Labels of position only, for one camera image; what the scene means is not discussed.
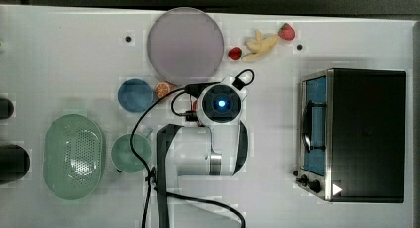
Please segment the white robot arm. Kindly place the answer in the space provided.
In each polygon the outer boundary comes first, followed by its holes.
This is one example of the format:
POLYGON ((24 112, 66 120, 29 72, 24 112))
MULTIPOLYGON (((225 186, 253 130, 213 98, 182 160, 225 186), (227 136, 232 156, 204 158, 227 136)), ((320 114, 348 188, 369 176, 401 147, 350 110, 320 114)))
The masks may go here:
POLYGON ((182 176, 232 176, 247 159, 248 132, 241 121, 247 84, 228 76, 220 82, 189 84, 197 99, 190 119, 194 126, 168 124, 157 132, 156 187, 159 228, 174 228, 168 200, 182 176))

